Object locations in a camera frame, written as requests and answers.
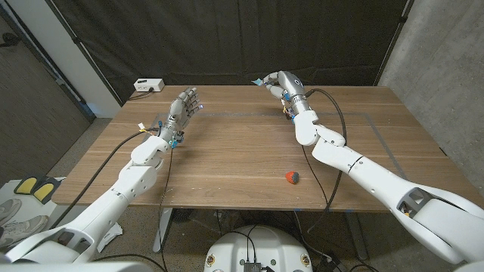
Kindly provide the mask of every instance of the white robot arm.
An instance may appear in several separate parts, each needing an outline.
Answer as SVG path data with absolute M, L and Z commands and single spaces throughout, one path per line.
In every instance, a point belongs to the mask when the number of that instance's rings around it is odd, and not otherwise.
M 25 239 L 7 253 L 7 258 L 11 262 L 26 260 L 39 264 L 89 261 L 129 203 L 157 181 L 157 172 L 163 165 L 157 153 L 166 153 L 183 141 L 182 129 L 202 108 L 197 97 L 196 88 L 187 88 L 173 101 L 157 135 L 132 151 L 131 160 L 119 173 L 118 180 L 76 219 Z
M 295 75 L 272 73 L 262 84 L 283 104 L 289 103 L 287 114 L 293 118 L 297 141 L 315 144 L 312 155 L 318 161 L 349 175 L 420 243 L 452 264 L 484 260 L 484 210 L 479 206 L 455 193 L 406 181 L 345 146 L 341 134 L 315 124 L 316 112 Z

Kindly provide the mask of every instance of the wire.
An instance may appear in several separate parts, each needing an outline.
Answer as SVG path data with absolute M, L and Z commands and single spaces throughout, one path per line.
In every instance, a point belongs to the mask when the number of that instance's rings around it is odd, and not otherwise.
M 255 229 L 257 224 L 254 224 L 254 226 L 249 230 L 249 233 L 247 234 L 247 256 L 249 255 L 249 239 L 250 239 L 250 233 L 252 232 L 253 229 Z M 254 248 L 254 263 L 257 262 L 256 259 L 256 249 Z
M 161 261 L 163 261 L 163 266 L 165 267 L 165 272 L 168 272 L 168 269 L 166 269 L 165 256 L 163 255 L 163 248 L 161 248 Z
M 343 113 L 341 112 L 340 106 L 338 106 L 338 103 L 334 100 L 334 98 L 329 94 L 327 91 L 320 89 L 320 88 L 314 88 L 311 91 L 308 91 L 304 96 L 310 97 L 311 94 L 313 94 L 315 91 L 318 91 L 322 94 L 324 94 L 330 101 L 333 103 L 334 107 L 336 108 L 336 111 L 338 112 L 338 115 L 340 116 L 340 121 L 341 121 L 341 126 L 343 127 L 343 138 L 345 138 L 345 146 L 348 144 L 348 138 L 346 136 L 346 123 L 345 123 L 345 118 L 343 116 Z
M 353 272 L 353 271 L 354 271 L 354 269 L 356 269 L 356 268 L 358 268 L 358 267 L 365 267 L 365 265 L 364 265 L 364 264 L 357 264 L 357 265 L 355 265 L 354 267 L 352 267 L 352 268 L 349 270 L 349 272 Z
M 93 261 L 102 261 L 102 260 L 106 260 L 106 259 L 109 259 L 109 258 L 119 258 L 119 257 L 139 257 L 139 258 L 143 258 L 147 261 L 150 261 L 152 262 L 153 264 L 155 264 L 156 266 L 158 266 L 159 269 L 161 269 L 161 271 L 163 272 L 167 272 L 160 264 L 158 264 L 155 260 L 153 260 L 152 258 L 149 258 L 149 257 L 146 257 L 146 256 L 143 256 L 143 255 L 139 255 L 139 254 L 119 254 L 119 255 L 111 255 L 111 256 L 106 256 L 106 257 L 102 257 L 102 258 L 97 258 Z
M 157 130 L 158 128 L 149 128 L 147 129 L 147 131 L 155 131 Z M 72 201 L 72 203 L 70 203 L 70 205 L 67 207 L 67 209 L 62 213 L 62 215 L 60 215 L 60 217 L 52 224 L 51 229 L 55 228 L 56 226 L 59 225 L 59 223 L 62 221 L 62 219 L 64 219 L 66 217 L 66 215 L 70 212 L 70 210 L 78 203 L 78 201 L 81 199 L 81 197 L 84 195 L 84 193 L 88 190 L 88 188 L 91 186 L 91 184 L 94 182 L 94 179 L 96 179 L 96 177 L 99 175 L 99 173 L 101 172 L 101 170 L 105 167 L 105 165 L 109 162 L 109 160 L 113 157 L 114 153 L 123 145 L 125 144 L 127 141 L 133 139 L 134 137 L 140 135 L 140 134 L 143 134 L 144 131 L 139 131 L 139 132 L 136 132 L 134 133 L 133 135 L 127 137 L 124 141 L 122 141 L 120 144 L 117 145 L 117 147 L 114 148 L 114 150 L 111 152 L 111 154 L 109 154 L 109 156 L 104 160 L 103 164 L 101 164 L 101 166 L 99 166 L 98 170 L 94 173 L 94 175 L 92 176 L 92 178 L 88 181 L 88 183 L 84 186 L 84 189 L 82 189 L 81 193 L 79 193 L 79 195 L 77 195 L 77 197 L 74 199 L 74 201 Z
M 365 263 L 363 260 L 361 260 L 360 258 L 356 258 L 359 262 L 361 262 L 361 264 L 363 264 L 365 267 L 369 268 L 370 270 L 374 271 L 374 272 L 379 272 L 378 269 L 376 269 L 375 267 L 372 267 L 371 265 Z
M 315 179 L 318 182 L 319 187 L 321 188 L 321 191 L 323 191 L 324 201 L 326 201 L 326 205 L 327 205 L 327 197 L 326 197 L 326 193 L 324 192 L 323 186 L 321 185 L 321 182 L 319 182 L 319 179 L 316 176 L 315 172 L 312 170 L 311 164 L 309 163 L 308 156 L 306 155 L 306 151 L 304 150 L 304 146 L 302 144 L 301 144 L 301 147 L 302 147 L 302 152 L 304 153 L 304 157 L 306 158 L 306 161 L 308 162 L 309 169 L 311 169 L 312 175 L 315 176 Z
M 301 223 L 299 222 L 299 218 L 297 217 L 297 213 L 296 211 L 294 211 L 294 215 L 296 216 L 296 220 L 297 220 L 297 225 L 299 226 L 299 233 L 301 234 L 301 239 L 302 239 L 302 242 L 309 248 L 311 249 L 313 252 L 316 252 L 318 253 L 319 255 L 321 256 L 324 256 L 328 259 L 328 261 L 332 261 L 333 258 L 327 254 L 324 254 L 323 252 L 320 252 L 319 250 L 313 248 L 312 246 L 310 246 L 305 240 L 304 240 L 304 236 L 303 236 L 303 231 L 301 230 Z
M 222 237 L 222 227 L 220 226 L 219 210 L 217 210 L 217 223 L 219 224 L 220 237 Z
M 136 96 L 134 96 L 134 97 L 130 97 L 130 98 L 128 98 L 128 100 L 137 100 L 137 99 L 142 99 L 142 98 L 144 98 L 145 96 L 147 96 L 147 95 L 149 95 L 150 93 L 152 93 L 153 91 L 154 91 L 153 87 L 150 87 L 150 89 L 149 89 L 147 92 L 145 92 L 145 93 L 143 93 L 143 94 L 136 95 Z
M 163 190 L 163 195 L 161 196 L 161 200 L 160 200 L 160 206 L 158 208 L 158 222 L 160 222 L 160 220 L 161 220 L 161 205 L 163 204 L 163 200 L 165 199 L 166 189 L 168 188 L 169 174 L 172 172 L 172 161 L 173 161 L 173 149 L 172 149 L 172 152 L 170 152 L 170 154 L 169 154 L 168 175 L 166 176 L 165 189 Z M 165 264 L 165 257 L 163 256 L 163 246 L 162 246 L 162 243 L 161 243 L 161 230 L 160 230 L 160 227 L 158 227 L 158 236 L 160 237 L 160 253 L 161 253 L 161 259 L 163 261 L 163 266 L 165 267 L 165 271 L 168 272 L 168 269 L 166 268 L 166 264 Z
M 254 246 L 254 242 L 252 241 L 252 239 L 248 235 L 243 234 L 241 232 L 238 232 L 236 230 L 231 230 L 228 233 L 239 233 L 240 235 L 244 235 L 245 237 L 247 237 L 248 240 L 250 240 L 250 242 L 252 243 L 252 249 L 254 250 L 254 262 L 255 262 L 255 260 L 257 259 L 256 258 L 256 247 Z M 249 246 L 247 247 L 247 262 L 248 261 L 249 261 Z
M 333 261 L 333 260 L 331 260 L 331 261 L 333 262 L 334 265 L 336 265 L 336 268 L 338 268 L 338 271 L 339 272 L 342 272 L 341 269 L 338 267 L 338 264 L 335 261 Z
M 333 103 L 334 107 L 336 108 L 336 111 L 338 112 L 338 115 L 340 116 L 340 121 L 341 121 L 341 126 L 343 128 L 343 138 L 345 139 L 345 146 L 348 144 L 348 138 L 347 138 L 347 133 L 346 133 L 346 123 L 345 123 L 345 118 L 343 116 L 343 112 L 341 112 L 341 109 L 340 109 L 340 106 L 338 106 L 338 103 L 334 100 L 334 98 L 325 90 L 322 90 L 322 89 L 319 89 L 319 88 L 314 88 L 312 89 L 311 91 L 308 91 L 305 96 L 306 97 L 309 97 L 311 96 L 311 94 L 313 94 L 315 91 L 317 92 L 320 92 L 322 94 L 324 94 L 330 101 L 331 103 Z M 302 151 L 304 152 L 304 156 L 306 157 L 306 161 L 308 162 L 308 165 L 309 167 L 311 168 L 311 165 L 309 164 L 309 161 L 308 161 L 308 157 L 306 155 L 306 152 L 304 151 L 304 147 L 302 148 Z M 331 197 L 330 197 L 330 200 L 326 202 L 326 207 L 324 208 L 323 210 L 323 214 L 319 217 L 319 219 L 308 229 L 307 233 L 310 233 L 311 230 L 316 227 L 317 224 L 319 224 L 319 222 L 321 221 L 321 219 L 324 217 L 324 215 L 329 212 L 330 210 L 330 207 L 331 207 L 331 204 L 333 203 L 333 199 L 334 199 L 334 196 L 336 195 L 336 192 L 338 191 L 338 187 L 340 185 L 340 181 L 341 181 L 341 176 L 343 175 L 343 171 L 339 171 L 338 172 L 338 177 L 336 179 L 336 182 L 334 183 L 334 188 L 333 188 L 333 192 L 331 194 Z

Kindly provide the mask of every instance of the white wall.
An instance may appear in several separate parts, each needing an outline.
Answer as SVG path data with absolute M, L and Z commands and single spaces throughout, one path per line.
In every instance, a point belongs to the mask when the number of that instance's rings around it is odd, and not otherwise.
M 415 1 L 378 85 L 484 196 L 484 1 Z
M 120 105 L 47 3 L 44 0 L 15 0 L 8 3 L 73 87 L 84 97 L 91 111 L 100 118 L 114 117 Z M 0 4 L 8 11 L 4 0 L 0 0 Z

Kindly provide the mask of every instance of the wooden table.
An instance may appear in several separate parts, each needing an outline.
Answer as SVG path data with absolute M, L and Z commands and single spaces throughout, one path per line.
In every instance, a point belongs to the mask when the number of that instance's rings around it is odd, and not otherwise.
M 166 86 L 145 99 L 129 101 L 83 156 L 53 200 L 71 203 L 110 151 L 137 124 L 164 122 L 172 100 L 186 86 Z M 484 199 L 439 149 L 418 121 L 389 88 L 322 87 L 340 105 L 348 130 L 348 145 L 410 181 L 457 193 L 484 207 Z M 281 112 L 281 102 L 258 86 L 200 86 L 203 110 L 185 129 L 185 142 L 173 150 L 163 207 L 208 209 L 322 210 L 321 189 L 312 175 L 291 121 Z M 309 98 L 319 122 L 341 132 L 339 116 L 326 97 Z M 79 204 L 88 205 L 117 179 L 142 136 L 119 149 Z M 306 147 L 309 162 L 329 198 L 337 170 L 316 161 Z M 154 187 L 132 203 L 160 204 L 169 169 L 169 153 Z M 299 172 L 292 185 L 284 177 Z M 334 198 L 333 211 L 382 212 L 386 209 L 347 175 Z

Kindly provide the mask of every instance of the shoe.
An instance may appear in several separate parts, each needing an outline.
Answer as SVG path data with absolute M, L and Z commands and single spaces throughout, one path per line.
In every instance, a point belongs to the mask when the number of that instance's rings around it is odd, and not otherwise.
M 25 222 L 7 224 L 3 227 L 3 234 L 0 237 L 0 248 L 40 232 L 47 224 L 47 220 L 47 215 L 39 215 Z
M 0 226 L 7 223 L 18 212 L 22 202 L 18 199 L 9 199 L 0 205 Z

